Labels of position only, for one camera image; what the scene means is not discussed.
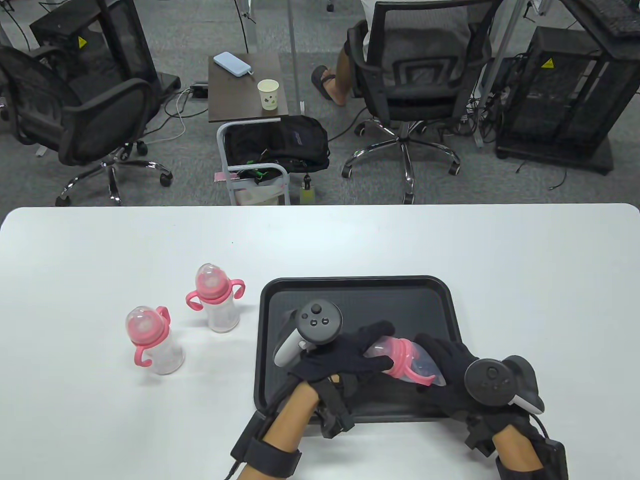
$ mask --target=baby bottle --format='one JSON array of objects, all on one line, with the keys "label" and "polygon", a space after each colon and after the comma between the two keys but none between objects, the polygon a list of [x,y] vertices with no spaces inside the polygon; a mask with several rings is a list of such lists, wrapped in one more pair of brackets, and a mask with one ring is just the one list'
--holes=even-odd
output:
[{"label": "baby bottle", "polygon": [[[167,375],[175,372],[184,361],[182,347],[171,336],[171,317],[166,307],[156,310],[137,307],[127,315],[129,338],[136,346],[133,361],[139,367],[148,367],[153,373]],[[142,360],[143,354],[148,357]]]},{"label": "baby bottle", "polygon": [[[234,294],[234,287],[240,286]],[[204,308],[207,324],[214,332],[224,333],[233,329],[240,321],[240,313],[234,298],[244,295],[242,280],[229,280],[220,267],[205,263],[196,274],[196,289],[187,295],[187,305],[199,312]]]},{"label": "baby bottle", "polygon": [[444,387],[447,384],[431,355],[411,340],[381,337],[364,355],[387,355],[391,358],[394,366],[384,373],[393,378],[419,383],[427,387],[431,385]]}]

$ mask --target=power bank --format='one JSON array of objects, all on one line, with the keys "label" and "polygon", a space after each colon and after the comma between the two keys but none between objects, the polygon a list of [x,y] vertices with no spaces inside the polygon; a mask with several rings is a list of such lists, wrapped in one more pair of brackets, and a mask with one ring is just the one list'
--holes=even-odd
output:
[{"label": "power bank", "polygon": [[213,58],[213,61],[216,62],[217,65],[224,68],[227,72],[235,75],[236,77],[241,77],[244,74],[252,74],[253,70],[251,69],[251,65],[246,62],[240,60],[237,56],[230,54],[229,52],[222,52],[216,55]]}]

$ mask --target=sandal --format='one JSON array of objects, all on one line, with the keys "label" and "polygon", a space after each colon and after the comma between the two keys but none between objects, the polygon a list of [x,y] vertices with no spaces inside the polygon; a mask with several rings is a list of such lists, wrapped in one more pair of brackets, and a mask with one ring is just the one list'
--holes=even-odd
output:
[{"label": "sandal", "polygon": [[329,80],[335,78],[335,75],[331,74],[331,75],[327,75],[326,77],[322,78],[322,75],[327,70],[328,70],[328,68],[326,68],[326,66],[324,66],[324,65],[320,65],[320,66],[316,67],[316,69],[311,74],[311,83],[314,84],[314,86],[317,88],[317,90],[320,92],[320,94],[324,98],[326,98],[327,100],[331,100],[333,102],[333,99],[331,98],[331,95],[329,95],[329,93],[326,91],[326,88],[324,87],[324,84],[325,84],[325,82],[328,82]]}]

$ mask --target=black computer tower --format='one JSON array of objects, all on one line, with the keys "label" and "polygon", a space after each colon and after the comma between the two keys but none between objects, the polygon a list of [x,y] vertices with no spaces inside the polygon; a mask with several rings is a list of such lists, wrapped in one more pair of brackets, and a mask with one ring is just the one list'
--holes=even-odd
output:
[{"label": "black computer tower", "polygon": [[130,78],[148,81],[159,99],[180,88],[156,71],[133,0],[69,0],[30,27],[40,45],[66,52],[65,75],[81,97]]},{"label": "black computer tower", "polygon": [[640,62],[611,58],[585,31],[537,27],[514,78],[498,157],[613,169],[607,134],[640,86]]}]

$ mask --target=gray carpet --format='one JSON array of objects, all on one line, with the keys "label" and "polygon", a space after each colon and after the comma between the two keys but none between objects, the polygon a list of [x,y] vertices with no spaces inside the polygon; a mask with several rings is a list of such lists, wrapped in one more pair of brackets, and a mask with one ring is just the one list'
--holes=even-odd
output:
[{"label": "gray carpet", "polygon": [[[254,0],[256,5],[259,50],[277,50],[285,71],[285,88],[289,109],[294,111],[294,86],[287,34],[287,10],[283,0]],[[15,18],[23,25],[30,42],[35,40],[28,24],[44,14],[35,0],[14,0]],[[322,99],[311,87],[309,75],[316,65],[333,65],[345,37],[346,29],[364,17],[359,0],[336,0],[336,12],[327,13],[323,0],[294,0],[296,47],[300,70],[301,96],[307,103],[307,114],[316,117],[330,135],[343,130],[364,106],[352,100],[339,108]],[[243,40],[232,0],[136,0],[158,70],[178,74],[184,85],[207,78],[207,56],[221,51],[241,52]],[[538,24],[566,27],[571,15],[556,2],[546,17],[536,17]],[[4,12],[0,20],[12,42],[24,46],[18,29]],[[523,51],[535,24],[518,23],[510,53]],[[186,112],[204,108],[194,100]],[[547,188],[563,177],[563,168],[528,163],[520,173],[516,160],[498,160],[491,146],[478,150],[469,138],[447,137],[463,161],[457,177],[447,174],[446,156],[416,146],[412,147],[415,164],[415,199],[420,204],[447,203],[522,203],[522,202],[628,202],[640,205],[640,96],[636,96],[618,120],[609,137],[616,169],[603,177],[595,173],[569,170],[563,186]],[[164,119],[160,114],[150,127]],[[223,184],[213,182],[220,170],[215,134],[218,125],[209,124],[206,115],[185,120],[187,131],[175,141],[149,147],[149,159],[173,170],[175,180],[170,188],[159,185],[149,171],[127,170],[120,177],[120,191],[126,205],[227,205]],[[36,147],[15,141],[6,126],[0,124],[0,220],[14,208],[52,205],[66,181],[82,169],[61,165],[54,152],[35,157]],[[182,127],[172,120],[161,132],[149,138],[165,138],[180,133]],[[358,138],[351,132],[331,144],[331,166],[313,175],[320,204],[398,204],[403,197],[401,158],[394,150],[383,150],[358,164],[353,176],[340,176],[344,160],[352,151],[381,138],[375,132]],[[436,138],[427,132],[425,138]],[[292,200],[298,198],[301,176],[295,175]],[[104,176],[95,177],[73,192],[74,205],[109,205]]]}]

